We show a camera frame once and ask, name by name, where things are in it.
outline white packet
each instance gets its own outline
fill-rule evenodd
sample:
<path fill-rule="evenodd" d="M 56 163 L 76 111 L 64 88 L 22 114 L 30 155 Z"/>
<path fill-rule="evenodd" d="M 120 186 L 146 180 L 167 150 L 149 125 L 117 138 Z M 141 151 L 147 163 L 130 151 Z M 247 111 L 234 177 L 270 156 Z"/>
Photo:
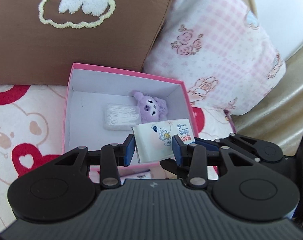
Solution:
<path fill-rule="evenodd" d="M 179 135 L 185 144 L 195 142 L 188 119 L 143 123 L 133 127 L 139 163 L 174 158 L 172 138 Z"/>

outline white heart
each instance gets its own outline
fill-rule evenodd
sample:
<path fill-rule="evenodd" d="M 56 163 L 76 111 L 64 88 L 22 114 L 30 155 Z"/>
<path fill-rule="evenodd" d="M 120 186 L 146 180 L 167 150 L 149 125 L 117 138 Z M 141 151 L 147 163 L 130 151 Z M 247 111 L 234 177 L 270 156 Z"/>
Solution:
<path fill-rule="evenodd" d="M 25 168 L 30 169 L 34 164 L 34 159 L 30 154 L 26 154 L 25 156 L 19 157 L 19 162 L 22 164 Z"/>

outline purple plush toy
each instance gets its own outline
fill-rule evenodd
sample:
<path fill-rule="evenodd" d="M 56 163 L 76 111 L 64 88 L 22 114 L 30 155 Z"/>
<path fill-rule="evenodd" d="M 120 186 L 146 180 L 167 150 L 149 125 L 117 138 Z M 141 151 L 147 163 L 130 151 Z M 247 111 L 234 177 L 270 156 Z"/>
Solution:
<path fill-rule="evenodd" d="M 160 98 L 144 96 L 142 92 L 134 91 L 134 98 L 138 101 L 142 123 L 165 121 L 168 113 L 166 101 Z"/>

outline gold curtain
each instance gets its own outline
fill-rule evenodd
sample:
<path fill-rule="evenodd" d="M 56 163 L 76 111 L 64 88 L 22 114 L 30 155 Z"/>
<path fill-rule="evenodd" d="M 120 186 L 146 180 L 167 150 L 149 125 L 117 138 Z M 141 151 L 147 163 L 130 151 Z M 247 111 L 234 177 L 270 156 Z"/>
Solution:
<path fill-rule="evenodd" d="M 276 143 L 292 156 L 303 133 L 303 47 L 286 64 L 279 84 L 247 114 L 232 118 L 239 134 Z"/>

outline pink box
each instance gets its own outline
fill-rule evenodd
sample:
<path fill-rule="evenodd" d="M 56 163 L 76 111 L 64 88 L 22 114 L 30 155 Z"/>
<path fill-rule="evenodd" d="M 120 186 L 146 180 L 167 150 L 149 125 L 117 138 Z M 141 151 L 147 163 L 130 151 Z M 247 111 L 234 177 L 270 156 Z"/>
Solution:
<path fill-rule="evenodd" d="M 78 146 L 90 151 L 110 143 L 123 143 L 130 131 L 105 130 L 107 104 L 136 105 L 132 91 L 163 98 L 168 106 L 168 120 L 188 118 L 197 137 L 197 125 L 182 81 L 140 72 L 74 63 L 69 77 L 64 113 L 63 150 Z M 146 171 L 159 163 L 139 164 L 136 153 L 130 166 L 120 167 L 121 175 Z"/>

